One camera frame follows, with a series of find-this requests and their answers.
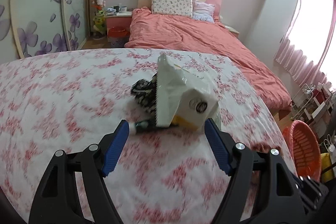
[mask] blue gripper pad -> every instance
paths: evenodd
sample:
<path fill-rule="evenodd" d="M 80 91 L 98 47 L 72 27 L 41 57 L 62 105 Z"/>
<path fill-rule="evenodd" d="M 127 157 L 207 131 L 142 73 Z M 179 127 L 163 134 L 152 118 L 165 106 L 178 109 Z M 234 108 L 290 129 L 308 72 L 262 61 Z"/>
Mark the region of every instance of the blue gripper pad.
<path fill-rule="evenodd" d="M 110 172 L 114 170 L 117 165 L 120 154 L 124 148 L 129 135 L 129 124 L 125 122 L 122 124 L 121 128 L 114 137 L 112 143 L 108 147 L 104 156 L 104 165 L 101 169 L 104 176 L 108 176 Z"/>
<path fill-rule="evenodd" d="M 228 175 L 232 169 L 229 163 L 230 155 L 228 150 L 224 146 L 217 130 L 219 131 L 219 129 L 215 128 L 209 119 L 205 121 L 204 125 L 205 136 L 208 139 L 209 145 L 216 158 L 219 168 Z"/>

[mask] floral tablecloth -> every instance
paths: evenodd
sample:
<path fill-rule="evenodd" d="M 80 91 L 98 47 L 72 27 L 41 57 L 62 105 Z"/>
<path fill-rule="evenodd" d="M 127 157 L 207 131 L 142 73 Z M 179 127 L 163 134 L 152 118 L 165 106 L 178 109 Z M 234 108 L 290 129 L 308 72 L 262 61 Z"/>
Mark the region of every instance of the floral tablecloth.
<path fill-rule="evenodd" d="M 273 117 L 227 57 L 154 49 L 36 56 L 0 66 L 0 185 L 24 220 L 56 150 L 82 151 L 121 119 L 147 118 L 130 88 L 151 79 L 161 52 L 213 82 L 223 131 L 250 148 L 279 148 L 295 172 Z M 105 178 L 124 223 L 210 223 L 228 182 L 204 132 L 179 128 L 130 136 L 115 171 Z M 83 213 L 93 220 L 80 175 L 77 184 Z M 255 189 L 252 181 L 242 218 L 251 213 Z"/>

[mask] laundry basket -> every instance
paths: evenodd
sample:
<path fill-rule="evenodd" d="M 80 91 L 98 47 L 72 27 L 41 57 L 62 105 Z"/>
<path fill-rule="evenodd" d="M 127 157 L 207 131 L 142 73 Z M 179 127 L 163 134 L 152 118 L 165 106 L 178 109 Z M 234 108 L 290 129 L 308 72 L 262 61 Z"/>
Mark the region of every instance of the laundry basket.
<path fill-rule="evenodd" d="M 322 167 L 320 148 L 310 127 L 296 120 L 290 128 L 284 129 L 283 137 L 294 159 L 297 174 L 320 181 Z"/>
<path fill-rule="evenodd" d="M 124 27 L 112 27 L 108 30 L 107 39 L 112 48 L 124 48 L 129 40 L 129 31 Z"/>

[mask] yellow bag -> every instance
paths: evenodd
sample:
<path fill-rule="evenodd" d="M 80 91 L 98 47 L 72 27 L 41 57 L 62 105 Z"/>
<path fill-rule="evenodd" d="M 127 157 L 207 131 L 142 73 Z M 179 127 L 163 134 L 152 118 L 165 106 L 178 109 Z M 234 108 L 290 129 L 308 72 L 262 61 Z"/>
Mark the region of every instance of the yellow bag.
<path fill-rule="evenodd" d="M 331 159 L 329 153 L 321 154 L 321 163 L 322 163 L 322 171 L 331 166 Z M 332 180 L 333 178 L 334 178 L 334 172 L 331 169 L 321 176 L 321 182 L 325 183 L 329 180 Z"/>

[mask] pink duvet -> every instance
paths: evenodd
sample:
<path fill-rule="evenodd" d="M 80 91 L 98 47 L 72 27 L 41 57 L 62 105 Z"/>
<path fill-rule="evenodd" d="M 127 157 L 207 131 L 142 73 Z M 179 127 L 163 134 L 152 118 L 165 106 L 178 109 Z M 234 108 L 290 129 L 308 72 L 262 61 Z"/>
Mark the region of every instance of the pink duvet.
<path fill-rule="evenodd" d="M 125 47 L 203 52 L 229 57 L 271 112 L 289 110 L 291 97 L 283 83 L 220 22 L 182 16 L 153 15 L 144 7 L 133 11 L 131 36 Z"/>

